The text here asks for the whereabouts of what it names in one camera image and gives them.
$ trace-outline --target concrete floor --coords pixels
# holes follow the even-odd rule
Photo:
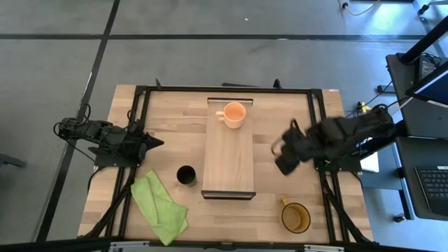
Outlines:
[[[0,34],[102,34],[112,4],[113,0],[1,1]],[[350,7],[359,12],[370,4],[353,1]],[[424,17],[434,26],[447,13],[445,6],[432,6]],[[410,3],[380,3],[352,17],[341,12],[337,0],[318,4],[316,0],[127,0],[120,3],[111,33],[420,35],[425,29]],[[115,85],[153,85],[155,78],[163,85],[229,82],[266,87],[279,78],[288,88],[339,89],[349,110],[357,101],[374,97],[377,85],[390,81],[385,56],[405,52],[414,43],[109,41],[90,100],[92,118],[106,119]],[[447,54],[447,39],[440,45]],[[51,127],[75,115],[98,46],[98,40],[0,40],[0,153],[28,161],[25,168],[0,169],[0,244],[35,238],[64,147]],[[435,53],[434,48],[428,51]],[[375,102],[395,100],[382,95]],[[81,149],[86,146],[78,143]],[[75,153],[49,239],[76,236],[91,168],[89,160]],[[391,216],[403,211],[397,192],[365,189],[364,193],[377,242],[447,250],[448,223],[422,219],[393,223]]]

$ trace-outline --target wooden tabletop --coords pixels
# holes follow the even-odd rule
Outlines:
[[[118,85],[108,121],[126,126],[126,113],[134,96],[134,85]],[[327,116],[343,116],[338,90],[324,90]],[[201,195],[207,128],[207,98],[253,99],[253,178],[256,196],[249,201],[204,199]],[[314,102],[319,116],[319,105]],[[177,240],[214,242],[328,242],[321,184],[313,162],[301,163],[289,176],[274,164],[270,145],[296,118],[302,130],[311,125],[305,94],[262,94],[231,92],[151,92],[146,130],[164,141],[164,145],[147,152],[137,169],[142,177],[151,169],[173,200],[188,208],[188,228]],[[177,169],[183,165],[195,168],[197,185],[188,188],[176,180]],[[81,220],[79,235],[90,231],[108,209],[116,181],[117,168],[108,168],[92,180]],[[350,173],[339,173],[344,208],[356,226],[369,239],[372,232],[359,181]],[[289,197],[308,208],[311,225],[305,233],[293,234],[280,224],[279,200]],[[121,208],[115,217],[113,234],[118,232]],[[341,238],[339,220],[333,209],[336,235]],[[157,239],[131,201],[125,237]]]

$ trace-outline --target keyboard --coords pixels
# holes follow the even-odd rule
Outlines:
[[[448,216],[448,166],[415,167],[426,203],[434,214]]]

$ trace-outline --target green towel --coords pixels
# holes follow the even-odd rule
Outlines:
[[[188,227],[187,209],[173,202],[154,171],[136,179],[131,192],[141,213],[165,246]]]

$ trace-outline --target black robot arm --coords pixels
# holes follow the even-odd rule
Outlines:
[[[356,145],[367,138],[388,137],[394,133],[395,125],[385,106],[376,106],[357,118],[325,118],[320,123],[300,131],[295,120],[281,136],[281,153],[275,163],[284,175],[290,174],[299,163],[312,158],[323,158],[336,162],[353,155]]]
[[[98,144],[98,147],[88,149],[97,156],[95,165],[99,167],[137,167],[146,151],[164,143],[145,133],[139,125],[138,121],[119,127],[102,120],[80,122],[75,118],[64,118],[54,130],[66,141],[83,139]]]

